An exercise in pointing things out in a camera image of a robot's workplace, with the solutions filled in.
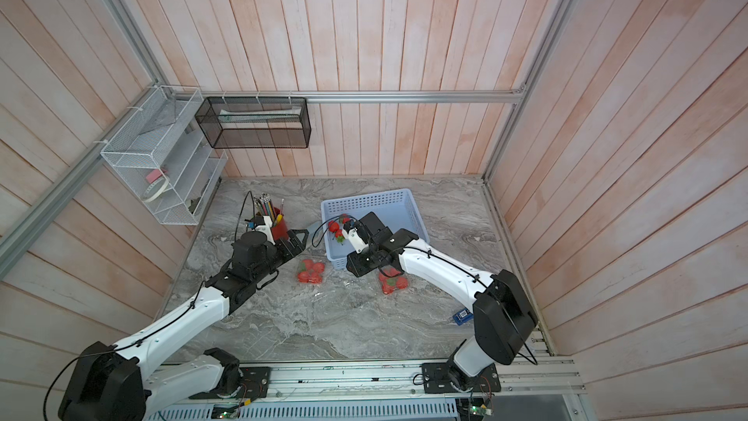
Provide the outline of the light blue perforated plastic basket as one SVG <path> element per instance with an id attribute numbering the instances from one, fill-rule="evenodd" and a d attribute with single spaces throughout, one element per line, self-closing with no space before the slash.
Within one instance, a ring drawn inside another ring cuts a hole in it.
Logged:
<path id="1" fill-rule="evenodd" d="M 410 189 L 395 189 L 321 202 L 323 220 L 331 220 L 339 214 L 362 219 L 370 212 L 374 212 L 393 233 L 399 229 L 406 229 L 425 242 L 430 241 L 426 225 Z"/>

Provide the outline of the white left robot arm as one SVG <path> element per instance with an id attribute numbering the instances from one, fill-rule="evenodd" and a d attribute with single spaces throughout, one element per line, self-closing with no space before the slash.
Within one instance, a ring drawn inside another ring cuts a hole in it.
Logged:
<path id="1" fill-rule="evenodd" d="M 305 251 L 308 239 L 306 229 L 289 230 L 278 240 L 260 231 L 243 233 L 232 257 L 186 302 L 111 345 L 92 344 L 71 361 L 58 418 L 143 420 L 198 394 L 231 398 L 241 392 L 240 362 L 224 350 L 212 348 L 169 370 L 163 363 L 272 283 L 282 265 Z"/>

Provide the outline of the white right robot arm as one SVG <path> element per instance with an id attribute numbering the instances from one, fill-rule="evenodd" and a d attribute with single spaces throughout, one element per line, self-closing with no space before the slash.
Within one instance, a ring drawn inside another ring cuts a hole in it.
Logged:
<path id="1" fill-rule="evenodd" d="M 345 222 L 342 236 L 354 248 L 347 269 L 355 276 L 391 267 L 440 288 L 471 312 L 475 335 L 447 363 L 455 377 L 477 377 L 491 364 L 509 366 L 539 323 L 524 288 L 508 270 L 492 274 L 471 267 L 409 230 L 391 231 L 373 212 Z"/>

